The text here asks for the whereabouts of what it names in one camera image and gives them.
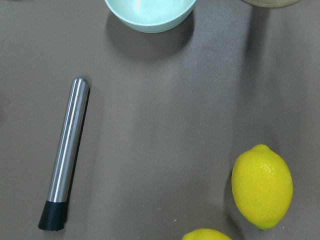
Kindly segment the steel muddler black tip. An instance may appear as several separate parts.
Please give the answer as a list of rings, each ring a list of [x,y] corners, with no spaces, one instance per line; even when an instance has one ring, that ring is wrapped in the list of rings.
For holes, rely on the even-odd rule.
[[[74,79],[69,92],[48,195],[38,223],[40,230],[54,232],[65,227],[89,95],[90,83],[83,77]]]

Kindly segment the mint green bowl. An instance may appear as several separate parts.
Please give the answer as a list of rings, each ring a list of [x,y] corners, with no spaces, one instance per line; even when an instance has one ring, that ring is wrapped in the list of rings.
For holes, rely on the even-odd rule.
[[[128,27],[143,33],[162,33],[181,24],[195,0],[107,0],[110,11]]]

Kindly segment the yellow lemon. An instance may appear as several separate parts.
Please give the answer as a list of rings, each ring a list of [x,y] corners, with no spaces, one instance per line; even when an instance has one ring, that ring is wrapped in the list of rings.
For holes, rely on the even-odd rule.
[[[231,173],[231,190],[240,213],[258,229],[273,228],[287,213],[293,180],[286,162],[265,144],[242,153]]]
[[[191,232],[186,233],[182,240],[231,240],[226,234],[210,229],[210,228],[199,228]]]

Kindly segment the wooden mug tree stand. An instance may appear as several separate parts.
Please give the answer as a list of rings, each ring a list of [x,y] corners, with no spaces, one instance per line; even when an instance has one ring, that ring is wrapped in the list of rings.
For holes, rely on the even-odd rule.
[[[243,0],[245,3],[262,8],[282,8],[298,3],[300,0]]]

